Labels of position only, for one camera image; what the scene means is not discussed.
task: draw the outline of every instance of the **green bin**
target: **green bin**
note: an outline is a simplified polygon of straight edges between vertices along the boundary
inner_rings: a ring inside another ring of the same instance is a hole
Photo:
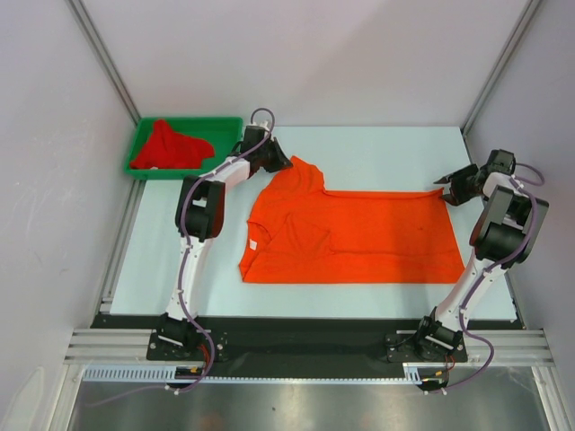
[[[136,158],[152,134],[154,122],[165,119],[175,132],[206,139],[214,147],[214,157],[204,159],[199,169],[132,169]],[[238,117],[152,117],[141,119],[129,150],[124,171],[138,180],[181,180],[187,175],[200,175],[216,168],[242,137],[243,121]]]

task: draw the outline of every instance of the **purple cable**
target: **purple cable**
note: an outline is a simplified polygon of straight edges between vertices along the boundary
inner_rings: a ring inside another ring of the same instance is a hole
[[[498,267],[498,265],[504,265],[504,264],[508,263],[512,259],[516,258],[519,255],[519,253],[521,253],[523,251],[523,249],[527,246],[527,244],[531,240],[531,237],[533,236],[533,232],[535,230],[537,219],[539,217],[539,215],[537,213],[537,201],[535,199],[535,196],[533,194],[531,194],[529,191],[525,190],[525,188],[520,187],[520,184],[514,178],[510,178],[509,180],[515,188],[520,189],[522,193],[524,193],[525,195],[527,195],[529,197],[529,200],[531,201],[531,211],[532,211],[531,223],[529,224],[529,227],[527,228],[527,232],[525,234],[525,237],[523,238],[523,241],[518,245],[518,247],[515,249],[515,251],[513,251],[511,254],[509,254],[506,258],[500,259],[500,260],[490,264],[490,266],[487,267],[483,271],[483,273],[475,280],[475,283],[473,283],[472,288],[469,290],[469,292],[465,296],[465,298],[461,304],[461,307],[460,307],[459,325],[461,326],[461,330],[463,331],[463,333],[467,337],[469,337],[470,339],[477,339],[477,340],[482,341],[483,343],[485,343],[487,345],[487,347],[489,348],[489,356],[487,357],[485,364],[483,364],[479,370],[477,370],[475,373],[473,373],[472,375],[463,379],[460,382],[450,384],[449,386],[447,386],[448,389],[455,388],[456,386],[460,386],[460,385],[463,385],[464,383],[470,382],[472,379],[477,377],[479,374],[483,373],[487,369],[487,367],[491,364],[491,362],[493,361],[493,357],[495,356],[495,347],[491,344],[491,342],[488,339],[481,337],[479,335],[475,335],[475,334],[471,333],[466,328],[465,321],[464,321],[464,314],[462,313],[462,311],[465,308],[467,308],[467,305],[471,301],[471,298],[473,297],[473,295],[475,294],[475,292],[479,288],[482,281],[485,279],[485,274],[490,273],[492,270],[494,270],[496,267]]]
[[[530,164],[527,163],[515,163],[516,166],[521,166],[523,168],[528,168],[528,170],[530,170],[532,173],[534,173],[535,175],[537,175],[537,177],[539,177],[539,182],[535,182],[533,180],[530,180],[528,178],[523,178],[523,177],[518,177],[516,175],[515,178],[517,178],[518,180],[520,180],[521,182],[524,182],[525,184],[531,184],[532,186],[543,186],[545,184],[545,177],[544,175],[541,173],[541,171],[539,171],[535,166],[531,166]]]
[[[182,285],[183,285],[183,271],[186,268],[186,262],[188,260],[188,256],[190,255],[190,250],[191,250],[191,238],[190,238],[190,234],[188,233],[188,230],[186,229],[186,215],[188,213],[188,207],[190,205],[190,201],[191,201],[191,197],[194,194],[194,191],[196,191],[196,189],[198,188],[199,184],[201,184],[203,181],[208,180],[210,178],[213,178],[214,176],[218,175],[222,170],[224,170],[226,167],[236,163],[237,161],[239,161],[240,159],[243,159],[245,156],[253,153],[254,151],[256,151],[258,148],[260,148],[270,137],[271,137],[271,132],[273,130],[273,128],[276,125],[276,117],[273,115],[273,112],[271,110],[269,110],[268,108],[258,108],[257,110],[255,110],[254,112],[252,112],[252,115],[250,116],[250,122],[253,123],[253,118],[255,117],[255,114],[257,114],[258,112],[261,111],[265,111],[268,112],[271,116],[271,124],[270,124],[270,130],[268,131],[268,133],[263,137],[263,139],[257,144],[255,145],[253,148],[250,148],[248,151],[239,154],[238,156],[236,156],[234,159],[232,159],[230,162],[228,163],[224,163],[220,166],[218,166],[214,171],[207,173],[204,176],[199,177],[196,182],[193,183],[193,185],[191,186],[190,190],[188,191],[188,194],[186,195],[186,198],[184,199],[183,202],[183,210],[181,211],[181,217],[180,217],[180,227],[181,227],[181,231],[184,234],[184,237],[186,238],[186,243],[188,245],[188,247],[186,248],[186,251],[183,253],[183,257],[181,258],[181,265],[180,265],[180,270],[178,272],[178,299],[180,300],[180,306],[181,309],[183,310],[183,313],[186,316],[186,319],[188,319],[188,321],[196,327],[196,329],[206,338],[206,340],[208,341],[209,344],[209,362],[206,365],[206,368],[204,369],[204,372],[198,377],[198,379],[194,382],[194,383],[190,383],[188,386],[186,386],[185,388],[179,389],[179,390],[175,390],[174,392],[178,392],[178,393],[186,393],[191,391],[193,388],[195,388],[199,382],[201,382],[204,377],[206,377],[206,375],[208,375],[209,370],[211,370],[212,365],[214,364],[214,356],[215,356],[215,352],[216,352],[216,347],[214,346],[214,340],[210,337],[209,333],[204,330],[193,318],[193,316],[190,315],[190,312],[188,311],[188,309],[186,308],[185,302],[184,302],[184,298],[183,298],[183,289],[182,289]],[[127,397],[129,395],[132,395],[134,393],[138,393],[138,392],[142,392],[142,391],[147,391],[150,389],[165,389],[164,385],[158,385],[158,384],[153,384],[153,385],[149,385],[149,386],[144,386],[141,388],[137,388],[133,391],[127,391],[124,393],[121,393],[119,395],[115,395],[113,397],[110,397],[106,400],[101,400],[101,401],[97,401],[97,402],[93,402],[93,403],[86,403],[85,406],[86,407],[98,407],[101,406],[102,404],[106,404],[108,402],[112,402],[115,400],[121,400],[124,397]]]

